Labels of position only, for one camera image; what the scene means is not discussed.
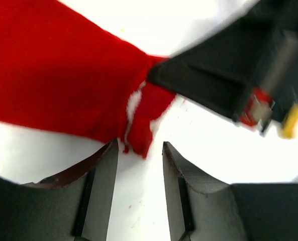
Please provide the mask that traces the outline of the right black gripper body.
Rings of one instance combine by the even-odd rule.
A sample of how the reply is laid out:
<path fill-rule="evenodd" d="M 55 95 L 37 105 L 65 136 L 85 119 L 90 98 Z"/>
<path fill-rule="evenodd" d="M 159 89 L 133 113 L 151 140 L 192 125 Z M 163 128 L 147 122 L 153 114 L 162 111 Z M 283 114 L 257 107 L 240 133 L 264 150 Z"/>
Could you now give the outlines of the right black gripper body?
<path fill-rule="evenodd" d="M 279 135 L 292 139 L 298 122 L 298 1 L 259 1 L 254 17 L 270 27 L 254 89 L 254 122 L 265 132 L 274 120 Z"/>

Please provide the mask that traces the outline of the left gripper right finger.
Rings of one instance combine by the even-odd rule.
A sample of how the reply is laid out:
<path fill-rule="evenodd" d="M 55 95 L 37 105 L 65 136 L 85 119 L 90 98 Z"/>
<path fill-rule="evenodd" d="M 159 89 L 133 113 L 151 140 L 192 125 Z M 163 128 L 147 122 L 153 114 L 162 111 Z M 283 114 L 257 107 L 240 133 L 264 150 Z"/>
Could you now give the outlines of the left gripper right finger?
<path fill-rule="evenodd" d="M 298 183 L 227 184 L 169 142 L 162 155 L 172 240 L 298 240 Z"/>

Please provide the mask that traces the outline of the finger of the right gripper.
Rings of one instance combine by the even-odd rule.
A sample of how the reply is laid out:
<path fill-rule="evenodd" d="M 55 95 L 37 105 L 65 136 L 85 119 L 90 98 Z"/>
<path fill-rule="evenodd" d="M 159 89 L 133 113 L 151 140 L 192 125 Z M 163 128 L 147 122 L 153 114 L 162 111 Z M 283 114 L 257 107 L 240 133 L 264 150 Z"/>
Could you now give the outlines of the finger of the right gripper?
<path fill-rule="evenodd" d="M 235 122 L 264 121 L 272 101 L 255 72 L 270 29 L 266 15 L 246 15 L 217 27 L 153 67 L 148 80 Z"/>

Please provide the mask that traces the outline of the red sock with santa pattern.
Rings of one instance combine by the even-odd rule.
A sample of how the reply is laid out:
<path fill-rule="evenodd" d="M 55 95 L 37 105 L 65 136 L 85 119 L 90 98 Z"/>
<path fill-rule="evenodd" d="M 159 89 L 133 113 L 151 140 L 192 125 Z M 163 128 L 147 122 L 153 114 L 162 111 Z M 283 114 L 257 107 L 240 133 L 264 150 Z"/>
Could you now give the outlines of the red sock with santa pattern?
<path fill-rule="evenodd" d="M 0 1 L 0 122 L 118 138 L 145 158 L 175 98 L 147 80 L 162 60 L 59 1 Z"/>

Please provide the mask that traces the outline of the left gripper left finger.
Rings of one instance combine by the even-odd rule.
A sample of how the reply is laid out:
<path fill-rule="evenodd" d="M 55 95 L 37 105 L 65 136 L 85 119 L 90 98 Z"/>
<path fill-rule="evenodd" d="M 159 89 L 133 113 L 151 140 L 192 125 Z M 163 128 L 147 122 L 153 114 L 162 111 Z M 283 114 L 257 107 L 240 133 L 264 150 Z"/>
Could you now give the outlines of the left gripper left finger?
<path fill-rule="evenodd" d="M 38 183 L 0 177 L 0 240 L 105 240 L 117 164 L 113 140 Z"/>

